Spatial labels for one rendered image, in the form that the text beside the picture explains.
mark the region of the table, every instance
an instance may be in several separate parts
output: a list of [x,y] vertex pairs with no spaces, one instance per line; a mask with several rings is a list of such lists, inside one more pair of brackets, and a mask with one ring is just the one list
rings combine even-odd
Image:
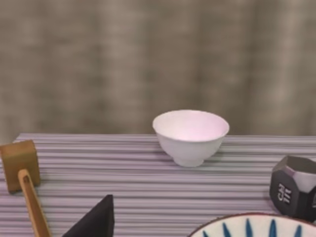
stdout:
[[[177,166],[153,135],[21,134],[16,141],[27,139],[38,150],[37,192],[54,237],[107,194],[116,237],[185,237],[223,215],[273,213],[272,167],[285,154],[316,161],[316,137],[228,136],[198,168]],[[2,166],[0,236],[33,236],[23,195],[7,193]]]

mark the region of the mallet head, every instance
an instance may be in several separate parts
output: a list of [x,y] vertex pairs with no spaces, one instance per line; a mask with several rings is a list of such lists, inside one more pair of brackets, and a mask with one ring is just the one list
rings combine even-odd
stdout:
[[316,220],[316,162],[286,156],[273,168],[270,198],[283,215]]
[[8,191],[21,190],[18,172],[28,170],[34,185],[40,184],[40,169],[34,142],[27,140],[0,147],[0,156]]

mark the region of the mallet handle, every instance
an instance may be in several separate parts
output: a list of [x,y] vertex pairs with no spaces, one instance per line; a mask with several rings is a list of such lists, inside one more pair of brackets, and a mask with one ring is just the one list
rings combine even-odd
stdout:
[[21,169],[18,173],[18,178],[22,187],[35,237],[51,237],[48,224],[35,193],[29,172],[26,169]]

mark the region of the striped tablecloth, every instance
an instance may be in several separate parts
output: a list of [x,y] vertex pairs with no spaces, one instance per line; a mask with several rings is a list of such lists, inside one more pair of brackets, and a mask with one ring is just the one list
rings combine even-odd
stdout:
[[[316,160],[316,137],[229,136],[198,168],[177,166],[153,135],[21,134],[33,139],[37,188],[54,237],[105,195],[114,195],[116,237],[185,237],[223,215],[273,213],[272,167],[285,155]],[[9,195],[0,170],[0,236],[31,237],[21,193]]]

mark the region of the bowl rim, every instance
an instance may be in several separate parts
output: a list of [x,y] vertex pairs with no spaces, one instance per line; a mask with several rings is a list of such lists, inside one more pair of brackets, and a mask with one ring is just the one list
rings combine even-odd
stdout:
[[[171,113],[174,113],[174,112],[181,112],[181,111],[183,111],[183,112],[199,112],[199,113],[205,113],[205,114],[209,114],[209,115],[215,116],[215,117],[219,118],[220,120],[222,120],[222,121],[224,122],[224,124],[226,124],[227,130],[226,130],[225,132],[223,132],[221,135],[216,136],[215,138],[212,138],[212,139],[196,139],[196,140],[175,138],[175,137],[173,137],[173,136],[167,136],[167,135],[165,135],[165,134],[162,134],[162,133],[158,132],[158,130],[157,130],[157,120],[158,120],[160,117],[162,117],[162,116],[164,116],[164,115],[166,115],[166,114],[171,114]],[[217,140],[217,139],[220,139],[220,138],[225,137],[225,136],[229,133],[229,131],[230,131],[230,125],[229,125],[229,123],[228,123],[223,117],[221,117],[221,116],[219,116],[219,115],[217,115],[217,114],[208,112],[208,111],[202,111],[202,110],[187,110],[187,109],[186,109],[186,110],[172,110],[172,111],[167,111],[167,112],[165,112],[165,113],[162,113],[162,114],[156,116],[156,117],[154,118],[153,122],[152,122],[152,127],[153,127],[154,131],[155,131],[157,134],[159,134],[159,135],[161,135],[161,136],[163,136],[163,137],[172,139],[172,140],[174,140],[174,141],[191,142],[191,143],[200,143],[200,142],[215,141],[215,140]]]
[[208,226],[210,224],[213,224],[215,222],[222,221],[222,220],[225,220],[225,219],[229,219],[229,218],[232,218],[232,217],[239,217],[239,216],[272,216],[272,217],[277,217],[277,218],[294,220],[296,222],[299,222],[299,223],[302,223],[302,224],[305,224],[305,225],[308,225],[308,226],[316,228],[316,225],[312,224],[311,222],[300,220],[300,219],[296,219],[296,218],[291,218],[291,217],[288,217],[288,216],[282,216],[282,215],[271,214],[271,213],[262,213],[262,212],[246,212],[246,213],[240,213],[240,214],[227,215],[227,216],[219,217],[219,218],[216,218],[215,220],[209,221],[209,222],[199,226],[198,228],[196,228],[193,232],[191,232],[191,234],[188,235],[188,237],[192,237],[198,231],[200,231],[201,229],[203,229],[204,227],[206,227],[206,226]]

